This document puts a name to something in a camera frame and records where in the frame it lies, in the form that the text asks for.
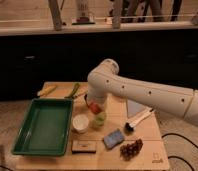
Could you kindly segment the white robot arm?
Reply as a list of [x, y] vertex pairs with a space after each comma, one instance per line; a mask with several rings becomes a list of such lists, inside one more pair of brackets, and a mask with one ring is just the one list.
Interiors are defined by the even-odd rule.
[[111, 93], [174, 114], [198, 127], [198, 90], [129, 79], [118, 72], [119, 66], [112, 59], [95, 67], [87, 77], [88, 99], [104, 103]]

